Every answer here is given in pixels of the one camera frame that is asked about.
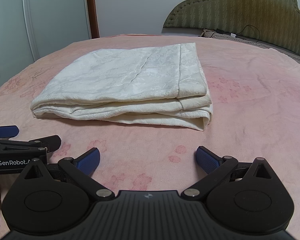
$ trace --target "blue gripper pad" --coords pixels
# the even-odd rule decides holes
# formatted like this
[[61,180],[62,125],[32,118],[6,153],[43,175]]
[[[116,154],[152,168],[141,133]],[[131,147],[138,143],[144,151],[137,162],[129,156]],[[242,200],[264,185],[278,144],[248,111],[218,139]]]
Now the blue gripper pad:
[[86,153],[76,158],[75,166],[84,174],[91,174],[100,163],[100,152],[97,148],[91,148]]
[[19,129],[16,125],[0,126],[0,139],[15,137],[18,133]]
[[195,159],[198,165],[207,173],[213,172],[218,168],[223,160],[219,156],[215,155],[213,152],[209,151],[203,146],[199,146],[195,154]]

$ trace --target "tufted headboard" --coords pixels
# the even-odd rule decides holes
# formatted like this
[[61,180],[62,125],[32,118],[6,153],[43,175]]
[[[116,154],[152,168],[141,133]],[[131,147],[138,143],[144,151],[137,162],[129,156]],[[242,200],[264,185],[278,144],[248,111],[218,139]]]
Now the tufted headboard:
[[[244,29],[247,25],[257,27],[260,34],[254,28]],[[186,0],[172,10],[163,27],[241,33],[300,55],[297,0]]]

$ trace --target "wooden door frame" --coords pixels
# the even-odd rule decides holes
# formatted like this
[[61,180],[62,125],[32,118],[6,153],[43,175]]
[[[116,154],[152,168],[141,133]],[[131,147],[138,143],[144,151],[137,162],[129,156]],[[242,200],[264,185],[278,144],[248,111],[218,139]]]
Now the wooden door frame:
[[88,7],[91,37],[93,39],[100,38],[97,11],[96,11],[96,0],[87,0],[87,7]]

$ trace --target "black cable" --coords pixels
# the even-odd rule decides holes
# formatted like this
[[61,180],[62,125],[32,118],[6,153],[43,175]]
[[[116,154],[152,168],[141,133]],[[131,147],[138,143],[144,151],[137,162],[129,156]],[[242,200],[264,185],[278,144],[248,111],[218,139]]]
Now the black cable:
[[242,31],[240,31],[238,34],[237,34],[237,36],[240,34],[240,33],[242,33],[243,31],[244,31],[244,29],[246,28],[246,27],[254,27],[254,28],[256,28],[257,29],[257,31],[258,31],[258,33],[259,33],[259,38],[258,38],[258,40],[256,41],[256,42],[258,42],[259,40],[260,40],[260,31],[259,31],[259,29],[257,28],[257,27],[255,27],[255,26],[253,26],[253,25],[251,25],[251,24],[247,24],[244,28],[243,28],[243,30]]

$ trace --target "bedsheet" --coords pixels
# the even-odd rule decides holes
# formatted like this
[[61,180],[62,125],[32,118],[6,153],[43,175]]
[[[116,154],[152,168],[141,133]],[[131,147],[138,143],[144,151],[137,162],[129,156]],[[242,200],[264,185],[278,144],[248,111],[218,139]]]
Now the bedsheet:
[[[36,119],[30,103],[48,82],[80,56],[97,49],[132,49],[196,42],[214,103],[205,131],[106,121]],[[241,162],[268,160],[295,203],[288,232],[300,240],[300,65],[274,50],[201,37],[120,35],[70,44],[47,55],[0,88],[0,125],[17,125],[13,140],[58,134],[57,162],[98,147],[93,179],[113,190],[179,192],[203,178],[194,152],[203,145]],[[17,175],[0,175],[1,199]],[[8,228],[0,212],[0,237]]]

